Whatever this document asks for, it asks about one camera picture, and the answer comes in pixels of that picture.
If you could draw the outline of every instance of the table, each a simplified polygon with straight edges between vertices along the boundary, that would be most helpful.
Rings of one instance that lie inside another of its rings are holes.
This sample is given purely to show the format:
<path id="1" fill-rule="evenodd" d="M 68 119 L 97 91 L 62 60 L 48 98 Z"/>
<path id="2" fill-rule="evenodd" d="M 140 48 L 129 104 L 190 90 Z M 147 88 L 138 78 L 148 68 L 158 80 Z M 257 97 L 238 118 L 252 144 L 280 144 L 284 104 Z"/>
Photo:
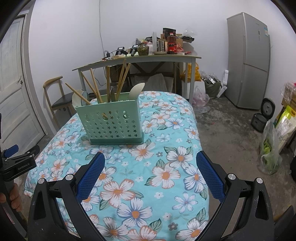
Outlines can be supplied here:
<path id="1" fill-rule="evenodd" d="M 36 159 L 25 194 L 33 194 L 39 178 L 61 180 L 102 152 L 105 168 L 81 204 L 107 241 L 197 237 L 209 219 L 209 193 L 196 166 L 201 146 L 193 109 L 179 95 L 155 91 L 141 93 L 139 106 L 144 144 L 90 145 L 75 114 Z"/>
<path id="2" fill-rule="evenodd" d="M 143 62 L 174 62 L 174 63 L 191 63 L 191 82 L 190 82 L 190 91 L 189 91 L 189 103 L 192 104 L 193 100 L 193 90 L 194 90 L 194 81 L 195 81 L 195 62 L 196 59 L 201 59 L 201 57 L 192 56 L 192 55 L 147 55 L 147 56 L 134 56 L 134 57 L 126 57 L 126 63 L 143 63 Z M 112 59 L 107 61 L 100 61 L 93 64 L 88 64 L 83 67 L 79 67 L 77 69 L 73 69 L 72 71 L 78 70 L 79 78 L 81 81 L 82 89 L 86 91 L 85 82 L 81 71 L 88 71 L 90 69 L 102 68 L 111 65 L 123 64 L 124 58 Z M 188 79 L 188 65 L 186 64 L 185 69 L 185 79 Z M 185 88 L 182 92 L 183 97 L 187 95 L 187 84 L 185 81 Z"/>

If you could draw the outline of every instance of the metal screw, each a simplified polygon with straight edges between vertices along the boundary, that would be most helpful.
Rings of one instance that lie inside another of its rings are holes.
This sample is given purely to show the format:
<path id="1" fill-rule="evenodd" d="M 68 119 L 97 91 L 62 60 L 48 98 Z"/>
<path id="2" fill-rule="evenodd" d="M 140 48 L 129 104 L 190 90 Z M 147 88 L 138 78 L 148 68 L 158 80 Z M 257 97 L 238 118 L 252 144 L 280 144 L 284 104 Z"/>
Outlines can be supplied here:
<path id="1" fill-rule="evenodd" d="M 45 182 L 45 179 L 44 178 L 40 178 L 39 180 L 38 180 L 38 183 L 39 184 L 42 184 L 42 183 L 44 183 Z"/>
<path id="2" fill-rule="evenodd" d="M 263 180 L 261 178 L 256 179 L 257 183 L 263 183 Z"/>
<path id="3" fill-rule="evenodd" d="M 230 180 L 234 180 L 236 178 L 236 176 L 234 174 L 230 173 L 230 174 L 228 174 L 228 178 Z"/>
<path id="4" fill-rule="evenodd" d="M 68 174 L 67 176 L 66 176 L 66 180 L 67 181 L 70 181 L 70 180 L 72 180 L 73 179 L 73 175 L 72 174 Z"/>

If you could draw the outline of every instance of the chair backrest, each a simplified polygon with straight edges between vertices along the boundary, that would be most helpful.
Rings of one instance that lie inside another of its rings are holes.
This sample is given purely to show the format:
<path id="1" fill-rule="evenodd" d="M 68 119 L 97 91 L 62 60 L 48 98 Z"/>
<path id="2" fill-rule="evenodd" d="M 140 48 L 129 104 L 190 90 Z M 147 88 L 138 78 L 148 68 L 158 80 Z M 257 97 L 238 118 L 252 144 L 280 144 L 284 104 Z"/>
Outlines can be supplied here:
<path id="1" fill-rule="evenodd" d="M 65 93 L 64 93 L 64 90 L 63 90 L 63 87 L 62 87 L 62 82 L 61 82 L 61 79 L 62 79 L 62 78 L 63 78 L 63 77 L 60 76 L 60 77 L 56 77 L 56 78 L 50 79 L 50 80 L 46 81 L 46 82 L 44 83 L 44 85 L 43 85 L 44 92 L 45 92 L 45 96 L 46 96 L 46 99 L 47 99 L 47 102 L 48 102 L 48 105 L 49 105 L 50 108 L 52 107 L 52 105 L 51 105 L 51 103 L 50 103 L 50 99 L 49 99 L 49 97 L 48 97 L 48 94 L 47 94 L 47 91 L 46 91 L 46 87 L 48 87 L 48 86 L 50 86 L 50 85 L 52 85 L 53 83 L 55 83 L 55 82 L 58 81 L 58 82 L 59 82 L 59 89 L 60 89 L 60 91 L 61 91 L 62 96 L 64 96 Z"/>

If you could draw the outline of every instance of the refrigerator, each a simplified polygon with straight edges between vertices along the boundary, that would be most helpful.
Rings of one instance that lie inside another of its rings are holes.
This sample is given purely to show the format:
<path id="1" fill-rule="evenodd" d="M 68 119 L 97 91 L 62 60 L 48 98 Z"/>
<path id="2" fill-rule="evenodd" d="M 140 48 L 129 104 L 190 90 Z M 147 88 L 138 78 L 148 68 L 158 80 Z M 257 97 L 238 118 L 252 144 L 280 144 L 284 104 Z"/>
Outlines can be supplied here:
<path id="1" fill-rule="evenodd" d="M 267 26 L 244 12 L 227 19 L 229 56 L 226 97 L 237 107 L 260 109 L 270 66 Z"/>

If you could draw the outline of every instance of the finger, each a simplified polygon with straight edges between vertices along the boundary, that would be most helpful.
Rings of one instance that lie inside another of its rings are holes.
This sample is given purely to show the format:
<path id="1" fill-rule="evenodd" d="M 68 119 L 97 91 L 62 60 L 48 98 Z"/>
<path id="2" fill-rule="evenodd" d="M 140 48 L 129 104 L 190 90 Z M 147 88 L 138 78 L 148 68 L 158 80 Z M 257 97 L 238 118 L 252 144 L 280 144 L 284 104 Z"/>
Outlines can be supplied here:
<path id="1" fill-rule="evenodd" d="M 17 196 L 19 196 L 19 190 L 18 190 L 18 185 L 15 183 L 9 195 L 10 201 L 13 201 L 14 199 L 16 199 Z"/>
<path id="2" fill-rule="evenodd" d="M 6 202 L 6 197 L 3 193 L 0 193 L 0 203 L 5 203 Z"/>
<path id="3" fill-rule="evenodd" d="M 21 197 L 20 197 L 20 195 L 15 199 L 15 200 L 13 200 L 12 202 L 11 202 L 11 207 L 13 208 L 13 209 L 16 209 L 16 208 L 18 208 L 19 207 L 19 205 L 22 203 L 22 199 L 21 199 Z"/>
<path id="4" fill-rule="evenodd" d="M 22 211 L 22 204 L 20 204 L 20 205 L 17 207 L 16 211 L 17 211 L 17 212 Z"/>

